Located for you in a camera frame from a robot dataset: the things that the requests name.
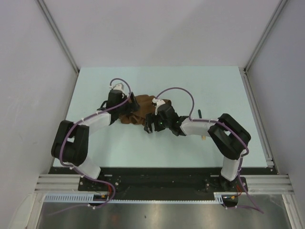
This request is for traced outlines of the brown cloth napkin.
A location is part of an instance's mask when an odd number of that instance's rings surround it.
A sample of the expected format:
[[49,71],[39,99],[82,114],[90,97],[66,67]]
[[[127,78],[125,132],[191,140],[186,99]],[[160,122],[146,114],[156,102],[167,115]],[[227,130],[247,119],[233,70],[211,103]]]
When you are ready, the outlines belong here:
[[153,95],[142,94],[135,97],[136,101],[140,105],[140,109],[130,114],[121,115],[119,120],[122,124],[133,124],[145,126],[146,115],[153,113],[155,107],[152,104],[152,100],[155,98]]

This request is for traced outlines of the gold fork dark handle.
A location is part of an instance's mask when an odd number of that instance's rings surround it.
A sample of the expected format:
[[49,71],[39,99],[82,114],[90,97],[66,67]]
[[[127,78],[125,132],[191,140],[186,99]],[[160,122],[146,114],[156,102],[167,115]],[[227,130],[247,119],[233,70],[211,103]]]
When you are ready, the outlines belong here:
[[[200,109],[198,109],[198,116],[199,116],[199,118],[200,119],[202,119],[202,112],[201,112],[201,110]],[[201,138],[202,138],[202,140],[206,140],[206,136],[201,136]]]

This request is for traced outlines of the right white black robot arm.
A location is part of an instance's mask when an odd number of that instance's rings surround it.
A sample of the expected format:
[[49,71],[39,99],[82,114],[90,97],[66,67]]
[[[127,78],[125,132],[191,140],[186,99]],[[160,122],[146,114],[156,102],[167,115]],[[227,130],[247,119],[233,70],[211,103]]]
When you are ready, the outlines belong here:
[[229,114],[219,118],[192,119],[179,116],[169,104],[163,104],[145,116],[144,130],[147,133],[169,129],[175,136],[208,136],[224,156],[219,183],[224,191],[232,191],[237,186],[242,158],[249,154],[251,135]]

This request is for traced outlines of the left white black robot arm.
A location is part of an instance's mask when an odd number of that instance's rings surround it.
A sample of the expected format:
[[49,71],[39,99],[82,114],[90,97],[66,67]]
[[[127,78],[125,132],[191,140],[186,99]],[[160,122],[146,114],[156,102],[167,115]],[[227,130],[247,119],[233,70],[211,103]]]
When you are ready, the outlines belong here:
[[63,120],[55,136],[51,155],[64,167],[89,177],[89,186],[99,191],[105,186],[100,176],[101,168],[88,156],[89,137],[104,127],[112,125],[120,116],[138,111],[140,105],[132,92],[126,95],[119,89],[111,89],[108,100],[92,115],[77,122]]

